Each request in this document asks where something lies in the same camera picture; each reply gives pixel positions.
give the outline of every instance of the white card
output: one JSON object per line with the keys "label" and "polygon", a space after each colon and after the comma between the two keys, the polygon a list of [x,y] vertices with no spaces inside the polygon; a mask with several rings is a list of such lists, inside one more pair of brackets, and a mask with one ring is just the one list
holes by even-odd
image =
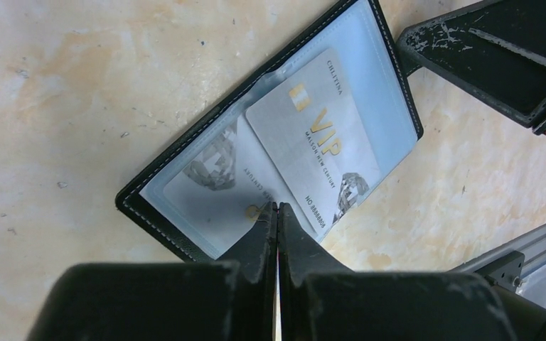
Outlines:
{"label": "white card", "polygon": [[329,230],[380,180],[333,49],[256,102],[246,117],[318,234]]}

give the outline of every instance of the beige tabletop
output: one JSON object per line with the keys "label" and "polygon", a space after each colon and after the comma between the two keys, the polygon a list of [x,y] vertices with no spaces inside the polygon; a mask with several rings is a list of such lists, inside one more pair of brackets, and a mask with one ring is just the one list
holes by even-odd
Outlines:
{"label": "beige tabletop", "polygon": [[[397,37],[472,1],[381,2]],[[0,340],[24,338],[73,264],[178,261],[116,193],[332,3],[0,1]],[[424,138],[325,248],[444,270],[546,222],[546,138],[430,71],[409,83]]]}

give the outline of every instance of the screw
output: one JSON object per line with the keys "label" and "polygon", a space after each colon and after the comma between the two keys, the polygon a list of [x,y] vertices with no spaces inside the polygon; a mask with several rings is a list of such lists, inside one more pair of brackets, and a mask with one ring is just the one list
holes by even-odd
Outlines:
{"label": "screw", "polygon": [[512,285],[514,285],[516,288],[520,288],[523,283],[524,281],[520,277],[516,276],[516,278],[514,278],[514,282],[512,282]]}

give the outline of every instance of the metal frame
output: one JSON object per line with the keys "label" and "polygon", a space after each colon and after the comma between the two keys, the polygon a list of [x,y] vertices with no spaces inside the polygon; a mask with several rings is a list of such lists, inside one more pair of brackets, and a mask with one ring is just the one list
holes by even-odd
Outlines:
{"label": "metal frame", "polygon": [[486,252],[485,254],[472,259],[452,271],[475,272],[493,261],[498,260],[511,253],[519,251],[524,254],[522,274],[527,274],[546,264],[546,224],[524,234],[511,242]]}
{"label": "metal frame", "polygon": [[476,273],[484,277],[487,281],[496,286],[516,292],[516,288],[522,284],[522,264],[524,263],[524,254],[518,251],[512,251],[496,261],[493,261]]}

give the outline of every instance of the gold logo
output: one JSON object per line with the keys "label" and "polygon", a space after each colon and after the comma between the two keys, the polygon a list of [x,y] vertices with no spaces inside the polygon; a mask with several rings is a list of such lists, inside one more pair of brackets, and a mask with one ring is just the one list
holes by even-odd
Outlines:
{"label": "gold logo", "polygon": [[[328,110],[326,108],[323,108],[321,110],[321,113],[317,118],[315,119],[315,122],[313,122],[313,125],[311,126],[311,133],[315,134],[317,131],[322,131],[327,128],[333,127],[333,122],[329,121],[326,123],[321,123],[321,120],[325,117],[325,115],[328,113]],[[332,128],[332,130],[326,130],[328,133],[321,139],[319,142],[317,142],[318,146],[322,146],[327,141],[330,141],[332,137],[336,135],[336,130]],[[338,155],[342,151],[342,141],[339,137],[336,137],[333,141],[331,141],[325,148],[323,148],[323,154],[327,152],[331,152],[332,155]]]}
{"label": "gold logo", "polygon": [[290,90],[290,98],[299,112],[306,109],[311,103],[311,98],[304,88],[304,84],[298,84],[294,89]]}

